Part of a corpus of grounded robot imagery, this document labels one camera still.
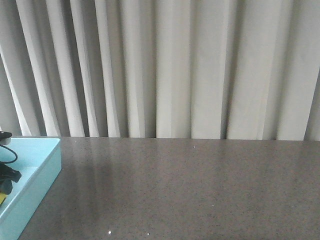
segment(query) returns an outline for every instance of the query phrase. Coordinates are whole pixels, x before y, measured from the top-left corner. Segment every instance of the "light blue tray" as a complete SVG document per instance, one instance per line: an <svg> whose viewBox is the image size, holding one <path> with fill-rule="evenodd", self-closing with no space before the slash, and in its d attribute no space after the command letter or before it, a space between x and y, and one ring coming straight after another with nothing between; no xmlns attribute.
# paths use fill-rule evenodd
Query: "light blue tray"
<svg viewBox="0 0 320 240"><path fill-rule="evenodd" d="M61 171L58 138L13 138L8 147L18 154L18 160L8 166L22 176L18 183L12 183L12 193L0 206L0 240L18 239ZM13 158L0 147L2 161Z"/></svg>

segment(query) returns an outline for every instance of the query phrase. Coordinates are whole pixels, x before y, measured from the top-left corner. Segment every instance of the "yellow object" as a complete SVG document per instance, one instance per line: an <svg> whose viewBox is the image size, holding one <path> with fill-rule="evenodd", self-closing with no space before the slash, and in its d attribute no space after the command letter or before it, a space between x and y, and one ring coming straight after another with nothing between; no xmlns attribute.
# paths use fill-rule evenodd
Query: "yellow object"
<svg viewBox="0 0 320 240"><path fill-rule="evenodd" d="M7 195L0 192L0 206L4 203L4 201L6 200Z"/></svg>

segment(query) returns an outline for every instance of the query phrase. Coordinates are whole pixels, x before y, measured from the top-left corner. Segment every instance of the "granite countertop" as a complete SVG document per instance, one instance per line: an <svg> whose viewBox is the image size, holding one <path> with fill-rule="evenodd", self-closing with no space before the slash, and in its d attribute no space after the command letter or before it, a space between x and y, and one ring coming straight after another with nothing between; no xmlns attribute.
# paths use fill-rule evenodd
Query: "granite countertop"
<svg viewBox="0 0 320 240"><path fill-rule="evenodd" d="M63 137L20 240L318 240L320 142Z"/></svg>

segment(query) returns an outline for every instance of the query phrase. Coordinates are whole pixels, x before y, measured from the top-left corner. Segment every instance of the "black cord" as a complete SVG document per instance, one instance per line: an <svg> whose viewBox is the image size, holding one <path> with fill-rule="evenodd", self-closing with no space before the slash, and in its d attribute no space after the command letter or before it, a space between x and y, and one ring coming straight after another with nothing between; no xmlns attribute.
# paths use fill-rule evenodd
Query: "black cord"
<svg viewBox="0 0 320 240"><path fill-rule="evenodd" d="M13 150L10 149L9 147L4 146L4 145L2 145L2 144L0 144L0 147L9 150L9 151L12 152L12 153L14 154L14 156L15 156L15 159L14 159L14 160L12 160L12 161L0 161L0 164L12 164L12 163L14 163L15 161L17 161L18 155L16 154L15 151L13 151Z"/></svg>

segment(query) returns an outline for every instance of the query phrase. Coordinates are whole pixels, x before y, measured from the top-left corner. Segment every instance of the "white curtain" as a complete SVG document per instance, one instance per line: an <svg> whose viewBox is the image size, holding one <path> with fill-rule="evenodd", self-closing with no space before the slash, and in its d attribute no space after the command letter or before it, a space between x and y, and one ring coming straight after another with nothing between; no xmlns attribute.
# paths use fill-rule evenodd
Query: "white curtain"
<svg viewBox="0 0 320 240"><path fill-rule="evenodd" d="M320 140L319 0L0 0L0 129Z"/></svg>

